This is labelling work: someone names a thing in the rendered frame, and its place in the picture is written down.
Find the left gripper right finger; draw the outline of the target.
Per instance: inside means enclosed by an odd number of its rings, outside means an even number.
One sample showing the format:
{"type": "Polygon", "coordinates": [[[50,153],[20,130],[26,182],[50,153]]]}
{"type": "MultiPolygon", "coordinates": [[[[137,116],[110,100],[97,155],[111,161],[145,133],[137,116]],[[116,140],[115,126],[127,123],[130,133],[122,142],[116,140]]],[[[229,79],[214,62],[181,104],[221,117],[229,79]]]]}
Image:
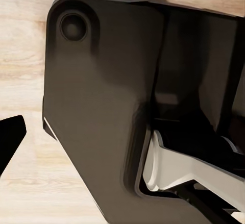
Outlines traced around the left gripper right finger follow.
{"type": "Polygon", "coordinates": [[[229,134],[242,151],[242,154],[245,155],[245,116],[233,115],[229,126],[229,134]]]}

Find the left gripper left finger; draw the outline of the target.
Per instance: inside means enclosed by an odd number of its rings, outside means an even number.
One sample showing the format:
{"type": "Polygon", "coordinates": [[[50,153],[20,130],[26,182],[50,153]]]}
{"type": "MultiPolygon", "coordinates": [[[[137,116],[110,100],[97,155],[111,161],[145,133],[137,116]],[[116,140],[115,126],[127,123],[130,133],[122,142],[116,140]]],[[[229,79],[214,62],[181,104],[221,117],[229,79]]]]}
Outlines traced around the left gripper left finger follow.
{"type": "Polygon", "coordinates": [[[27,134],[22,115],[0,120],[0,176],[27,134]]]}

